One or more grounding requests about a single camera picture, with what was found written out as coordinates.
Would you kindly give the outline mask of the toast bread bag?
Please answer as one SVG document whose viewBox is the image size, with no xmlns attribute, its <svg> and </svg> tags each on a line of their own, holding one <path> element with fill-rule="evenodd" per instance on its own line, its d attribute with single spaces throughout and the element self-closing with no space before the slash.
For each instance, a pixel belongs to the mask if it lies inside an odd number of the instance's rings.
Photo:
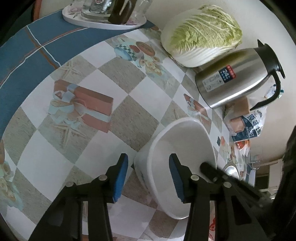
<svg viewBox="0 0 296 241">
<path fill-rule="evenodd" d="M 264 96 L 242 97 L 225 105 L 223 120 L 234 142 L 258 137 L 263 129 L 267 107 L 251 110 L 258 102 L 267 100 L 275 94 L 276 85 L 272 85 Z"/>
</svg>

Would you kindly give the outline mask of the stainless steel thermos jug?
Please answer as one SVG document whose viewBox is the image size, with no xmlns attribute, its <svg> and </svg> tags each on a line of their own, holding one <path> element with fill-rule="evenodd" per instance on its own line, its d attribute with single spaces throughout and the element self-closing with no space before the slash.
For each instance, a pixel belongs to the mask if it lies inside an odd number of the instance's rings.
<svg viewBox="0 0 296 241">
<path fill-rule="evenodd" d="M 275 81 L 274 94 L 250 110 L 267 106 L 279 97 L 278 73 L 285 78 L 285 72 L 273 49 L 260 40 L 257 44 L 256 48 L 234 51 L 196 74 L 197 89 L 210 108 L 221 107 L 255 92 L 271 76 Z"/>
</svg>

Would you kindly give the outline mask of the plain white bowl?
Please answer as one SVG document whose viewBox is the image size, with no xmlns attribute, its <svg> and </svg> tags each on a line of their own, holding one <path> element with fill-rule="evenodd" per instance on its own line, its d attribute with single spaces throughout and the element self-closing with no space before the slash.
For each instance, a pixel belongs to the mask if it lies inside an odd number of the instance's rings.
<svg viewBox="0 0 296 241">
<path fill-rule="evenodd" d="M 134 168 L 141 184 L 164 213 L 184 219 L 189 215 L 191 177 L 208 180 L 200 171 L 203 162 L 217 166 L 210 137 L 198 119 L 181 118 L 141 148 Z"/>
</svg>

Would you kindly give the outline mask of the orange snack packet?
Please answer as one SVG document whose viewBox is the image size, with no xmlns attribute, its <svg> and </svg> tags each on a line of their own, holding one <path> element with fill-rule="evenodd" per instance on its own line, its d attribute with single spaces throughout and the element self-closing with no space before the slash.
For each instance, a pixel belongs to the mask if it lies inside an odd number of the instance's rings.
<svg viewBox="0 0 296 241">
<path fill-rule="evenodd" d="M 250 139 L 236 142 L 236 147 L 242 156 L 248 156 L 250 151 Z"/>
</svg>

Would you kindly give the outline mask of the patterned checkered tablecloth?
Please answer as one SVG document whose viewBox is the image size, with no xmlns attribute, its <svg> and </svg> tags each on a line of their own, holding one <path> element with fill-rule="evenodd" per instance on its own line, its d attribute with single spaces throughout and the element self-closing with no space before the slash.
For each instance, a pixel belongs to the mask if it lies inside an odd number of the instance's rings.
<svg viewBox="0 0 296 241">
<path fill-rule="evenodd" d="M 28 240 L 37 223 L 69 182 L 84 184 L 104 174 L 121 153 L 133 163 L 137 152 L 166 126 L 192 116 L 206 128 L 219 167 L 233 162 L 241 179 L 246 162 L 222 121 L 194 87 L 192 70 L 176 65 L 159 45 L 158 27 L 131 31 L 106 41 L 111 60 L 99 71 L 128 93 L 114 108 L 113 97 L 80 86 L 77 75 L 95 67 L 70 59 L 50 74 L 49 104 L 37 104 L 33 123 L 26 103 L 5 129 L 1 152 L 1 214 L 19 240 Z"/>
</svg>

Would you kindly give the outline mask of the dark glass on tray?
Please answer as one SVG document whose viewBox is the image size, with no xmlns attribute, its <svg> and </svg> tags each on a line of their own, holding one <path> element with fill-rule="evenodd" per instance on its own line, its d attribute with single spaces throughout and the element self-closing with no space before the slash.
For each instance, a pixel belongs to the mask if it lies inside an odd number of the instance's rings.
<svg viewBox="0 0 296 241">
<path fill-rule="evenodd" d="M 121 25 L 125 24 L 130 18 L 137 0 L 125 1 L 117 0 L 113 6 L 112 12 L 108 18 L 111 24 Z"/>
</svg>

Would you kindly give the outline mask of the upturned drinking glass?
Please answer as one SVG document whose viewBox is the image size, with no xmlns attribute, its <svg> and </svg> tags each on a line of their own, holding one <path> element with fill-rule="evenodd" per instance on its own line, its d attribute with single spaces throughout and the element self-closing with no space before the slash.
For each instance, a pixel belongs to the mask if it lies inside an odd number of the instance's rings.
<svg viewBox="0 0 296 241">
<path fill-rule="evenodd" d="M 134 18 L 137 16 L 143 16 L 151 4 L 152 0 L 137 0 L 131 16 Z"/>
</svg>

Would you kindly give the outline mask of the blue tablecloth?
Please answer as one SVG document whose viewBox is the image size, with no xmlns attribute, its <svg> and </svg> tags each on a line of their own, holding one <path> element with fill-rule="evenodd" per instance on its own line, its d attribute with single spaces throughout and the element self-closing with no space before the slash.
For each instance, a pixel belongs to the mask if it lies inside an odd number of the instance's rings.
<svg viewBox="0 0 296 241">
<path fill-rule="evenodd" d="M 100 30 L 79 28 L 65 22 L 61 12 L 37 20 L 21 29 L 1 47 L 1 134 L 4 134 L 11 118 L 38 85 L 36 99 L 26 103 L 33 123 L 41 123 L 37 104 L 45 107 L 51 100 L 53 84 L 50 74 L 70 59 L 78 59 L 95 67 L 90 73 L 77 75 L 80 86 L 113 97 L 117 108 L 127 91 L 99 71 L 99 67 L 111 60 L 111 47 L 106 41 L 125 34 L 125 30 Z"/>
</svg>

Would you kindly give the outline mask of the napa cabbage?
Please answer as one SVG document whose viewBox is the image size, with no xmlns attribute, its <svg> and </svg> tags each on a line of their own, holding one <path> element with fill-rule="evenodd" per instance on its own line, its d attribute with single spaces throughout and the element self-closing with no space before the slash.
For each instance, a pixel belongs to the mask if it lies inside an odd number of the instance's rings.
<svg viewBox="0 0 296 241">
<path fill-rule="evenodd" d="M 206 5 L 173 18 L 161 33 L 161 44 L 184 67 L 204 65 L 242 43 L 237 21 L 221 7 Z"/>
</svg>

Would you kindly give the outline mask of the glass pitcher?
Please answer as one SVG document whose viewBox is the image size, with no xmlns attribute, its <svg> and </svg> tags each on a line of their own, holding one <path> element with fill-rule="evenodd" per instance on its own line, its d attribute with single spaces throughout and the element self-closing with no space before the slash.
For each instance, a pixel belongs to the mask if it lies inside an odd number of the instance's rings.
<svg viewBox="0 0 296 241">
<path fill-rule="evenodd" d="M 253 170 L 258 170 L 263 162 L 262 147 L 251 147 L 250 149 L 250 166 Z"/>
</svg>

